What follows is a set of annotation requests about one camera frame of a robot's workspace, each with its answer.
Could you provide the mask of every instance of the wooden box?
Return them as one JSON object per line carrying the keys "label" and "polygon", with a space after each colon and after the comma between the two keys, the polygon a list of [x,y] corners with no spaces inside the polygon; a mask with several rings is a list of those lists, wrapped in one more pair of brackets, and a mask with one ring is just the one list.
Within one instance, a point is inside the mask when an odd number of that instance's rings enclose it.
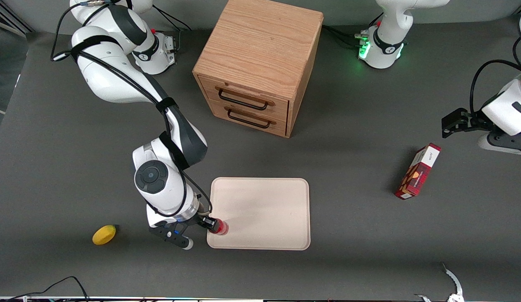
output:
{"label": "wooden box", "polygon": [[193,68],[212,113],[290,137],[323,19],[269,0],[228,0]]}

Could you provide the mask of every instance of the yellow lemon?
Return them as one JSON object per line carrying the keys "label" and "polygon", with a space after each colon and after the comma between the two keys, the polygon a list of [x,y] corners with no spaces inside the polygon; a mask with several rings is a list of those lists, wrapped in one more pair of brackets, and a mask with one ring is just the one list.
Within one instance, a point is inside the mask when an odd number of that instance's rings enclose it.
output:
{"label": "yellow lemon", "polygon": [[93,235],[93,243],[95,245],[105,245],[113,237],[115,237],[115,234],[117,233],[117,228],[114,225],[107,225],[101,227],[96,233]]}

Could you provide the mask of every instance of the red box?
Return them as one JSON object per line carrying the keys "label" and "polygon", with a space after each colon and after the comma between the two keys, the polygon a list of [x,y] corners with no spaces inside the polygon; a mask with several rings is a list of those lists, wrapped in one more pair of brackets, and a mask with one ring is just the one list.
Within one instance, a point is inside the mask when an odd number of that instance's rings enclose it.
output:
{"label": "red box", "polygon": [[402,184],[398,187],[395,195],[400,199],[408,199],[419,195],[421,187],[427,181],[428,174],[434,165],[441,147],[433,143],[423,147],[414,157],[406,176],[402,179]]}

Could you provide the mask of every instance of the gray table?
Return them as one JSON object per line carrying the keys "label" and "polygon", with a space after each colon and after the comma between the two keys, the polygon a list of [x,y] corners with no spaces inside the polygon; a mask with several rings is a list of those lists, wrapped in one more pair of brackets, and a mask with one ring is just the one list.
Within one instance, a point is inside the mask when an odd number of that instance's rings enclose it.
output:
{"label": "gray table", "polygon": [[[72,61],[49,62],[51,35],[32,34],[0,129],[0,295],[76,275],[92,296],[445,300],[454,290],[445,261],[466,300],[521,300],[521,156],[479,149],[479,133],[443,140],[440,131],[441,117],[467,106],[477,68],[511,60],[513,19],[416,25],[389,70],[323,32],[290,139],[210,113],[191,74],[208,36],[186,32],[178,64],[156,77],[208,140],[189,173],[206,190],[220,176],[305,178],[310,248],[216,250],[191,228],[195,247],[184,251],[149,234],[131,152],[163,130],[159,113],[101,101]],[[489,67],[478,102],[516,74]],[[397,199],[414,152],[430,142],[443,150],[422,195]],[[122,233],[93,245],[106,224]],[[70,283],[50,294],[80,292]]]}

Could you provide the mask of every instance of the drawer handle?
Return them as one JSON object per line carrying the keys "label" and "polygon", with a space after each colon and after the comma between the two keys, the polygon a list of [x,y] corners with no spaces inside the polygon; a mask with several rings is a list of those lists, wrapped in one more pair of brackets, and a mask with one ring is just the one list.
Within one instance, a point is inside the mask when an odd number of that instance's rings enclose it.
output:
{"label": "drawer handle", "polygon": [[258,128],[267,129],[270,126],[270,123],[271,123],[270,121],[268,121],[268,124],[261,125],[261,124],[255,123],[255,122],[249,122],[248,120],[245,120],[245,119],[233,117],[232,115],[230,115],[231,113],[232,113],[232,109],[228,109],[228,112],[227,112],[228,118],[233,119],[233,120],[237,120],[238,122],[244,122],[245,124],[248,124],[248,125],[251,125],[251,126],[255,126],[255,127],[258,127]]}
{"label": "drawer handle", "polygon": [[251,105],[251,104],[248,104],[248,103],[244,103],[244,102],[238,101],[237,99],[233,99],[233,98],[230,98],[230,97],[222,96],[222,93],[223,93],[223,90],[220,89],[220,93],[218,93],[218,95],[220,96],[220,99],[225,100],[225,101],[229,101],[231,103],[235,103],[235,104],[238,104],[238,105],[242,105],[242,106],[249,107],[249,108],[255,109],[255,110],[260,110],[260,111],[266,110],[266,108],[268,108],[268,102],[264,103],[264,106],[259,107],[259,106],[255,106],[255,105]]}

